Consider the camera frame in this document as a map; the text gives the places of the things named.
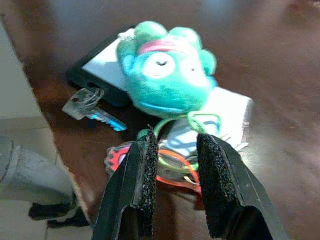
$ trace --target dark wood surface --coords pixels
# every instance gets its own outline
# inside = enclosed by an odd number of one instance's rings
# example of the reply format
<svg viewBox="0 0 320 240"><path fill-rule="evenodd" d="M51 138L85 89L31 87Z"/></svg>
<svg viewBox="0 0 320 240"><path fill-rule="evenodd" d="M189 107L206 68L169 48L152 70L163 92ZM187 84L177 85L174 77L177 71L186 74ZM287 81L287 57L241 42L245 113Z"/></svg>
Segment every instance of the dark wood surface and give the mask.
<svg viewBox="0 0 320 240"><path fill-rule="evenodd" d="M254 100L243 160L264 185L290 237L318 240L318 5L307 0L0 0L0 11L92 221L108 181L106 148L135 139L157 119L132 106L104 104L128 123L128 131L73 120L61 111L75 93L64 72L119 28L154 20L168 29L194 28L217 57L219 85ZM137 122L141 116L144 120ZM204 212L163 189L157 193L154 222L154 239L210 239Z"/></svg>

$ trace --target plush frog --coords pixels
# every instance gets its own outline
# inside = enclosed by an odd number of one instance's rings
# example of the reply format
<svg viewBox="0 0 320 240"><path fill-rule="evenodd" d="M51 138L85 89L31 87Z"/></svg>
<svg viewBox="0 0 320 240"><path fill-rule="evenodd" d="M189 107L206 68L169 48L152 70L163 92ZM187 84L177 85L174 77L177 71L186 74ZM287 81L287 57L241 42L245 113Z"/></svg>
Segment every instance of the plush frog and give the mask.
<svg viewBox="0 0 320 240"><path fill-rule="evenodd" d="M122 35L116 53L134 106L150 115L172 118L198 111L217 85L216 58L202 49L191 28L167 31L145 21L133 35Z"/></svg>

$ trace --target plush toy eye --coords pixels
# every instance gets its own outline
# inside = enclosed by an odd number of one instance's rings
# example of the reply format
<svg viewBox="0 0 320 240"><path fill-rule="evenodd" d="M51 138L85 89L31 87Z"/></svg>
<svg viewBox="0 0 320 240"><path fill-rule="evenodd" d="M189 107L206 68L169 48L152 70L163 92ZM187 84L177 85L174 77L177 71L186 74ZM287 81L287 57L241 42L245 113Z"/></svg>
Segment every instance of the plush toy eye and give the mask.
<svg viewBox="0 0 320 240"><path fill-rule="evenodd" d="M159 79L170 75L175 70L176 64L172 56L163 52L157 52L149 56L143 66L143 74Z"/></svg>
<svg viewBox="0 0 320 240"><path fill-rule="evenodd" d="M199 62L193 59L186 59L181 62L180 70L192 85L203 87L208 84L208 80Z"/></svg>

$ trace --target pink headband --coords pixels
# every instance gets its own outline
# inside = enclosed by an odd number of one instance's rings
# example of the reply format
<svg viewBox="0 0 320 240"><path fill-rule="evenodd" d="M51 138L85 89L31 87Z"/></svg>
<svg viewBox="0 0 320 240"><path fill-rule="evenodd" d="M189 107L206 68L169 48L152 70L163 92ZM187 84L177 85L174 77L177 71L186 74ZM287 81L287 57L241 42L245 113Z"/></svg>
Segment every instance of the pink headband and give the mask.
<svg viewBox="0 0 320 240"><path fill-rule="evenodd" d="M176 39L159 39L149 41L141 45L138 50L138 54L145 54L154 51L178 51L192 56L198 56L197 50L189 45L187 42Z"/></svg>

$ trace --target key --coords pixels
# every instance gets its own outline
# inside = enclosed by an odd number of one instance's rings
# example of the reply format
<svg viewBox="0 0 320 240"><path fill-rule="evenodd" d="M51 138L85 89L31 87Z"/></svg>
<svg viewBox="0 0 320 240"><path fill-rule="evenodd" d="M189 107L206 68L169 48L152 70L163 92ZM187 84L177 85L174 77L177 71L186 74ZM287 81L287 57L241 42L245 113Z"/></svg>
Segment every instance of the key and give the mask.
<svg viewBox="0 0 320 240"><path fill-rule="evenodd" d="M116 132L126 130L127 126L123 122L96 106L103 97L104 91L100 88L92 88L92 90L94 92L86 88L77 91L63 106L62 111L76 120L87 117L106 123Z"/></svg>

